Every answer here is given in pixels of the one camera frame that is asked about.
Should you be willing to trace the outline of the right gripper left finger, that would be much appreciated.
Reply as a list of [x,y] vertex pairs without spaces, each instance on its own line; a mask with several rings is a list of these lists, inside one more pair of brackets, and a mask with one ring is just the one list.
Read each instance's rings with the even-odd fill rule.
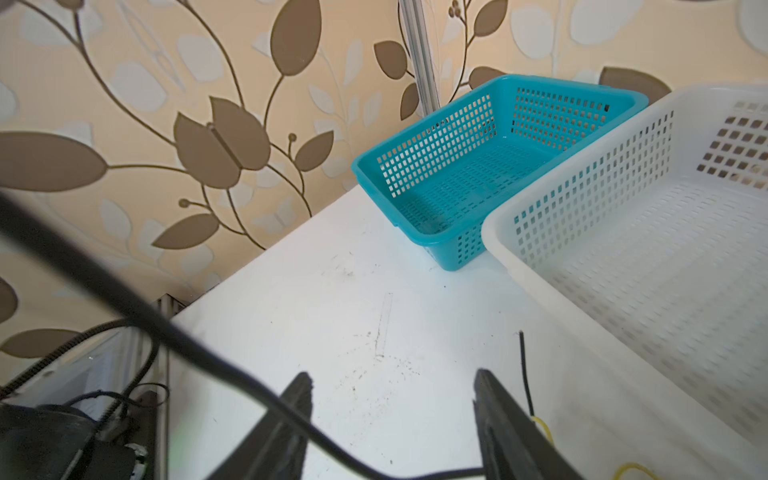
[[268,411],[209,479],[300,479],[308,440]]

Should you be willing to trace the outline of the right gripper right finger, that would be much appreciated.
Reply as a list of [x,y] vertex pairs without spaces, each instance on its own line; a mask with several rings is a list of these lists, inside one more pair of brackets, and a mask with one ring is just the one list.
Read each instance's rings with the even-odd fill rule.
[[579,479],[495,375],[480,369],[473,401],[487,479]]

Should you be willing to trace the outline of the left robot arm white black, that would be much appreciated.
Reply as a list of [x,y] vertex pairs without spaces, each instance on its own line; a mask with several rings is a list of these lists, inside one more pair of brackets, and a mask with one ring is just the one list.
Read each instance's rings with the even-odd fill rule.
[[[103,432],[118,409],[143,405],[130,394],[137,388],[159,353],[150,353],[121,392],[94,390],[61,404],[38,407],[1,404],[1,477],[3,479],[82,479],[95,458]],[[100,397],[114,402],[94,420],[74,405]]]

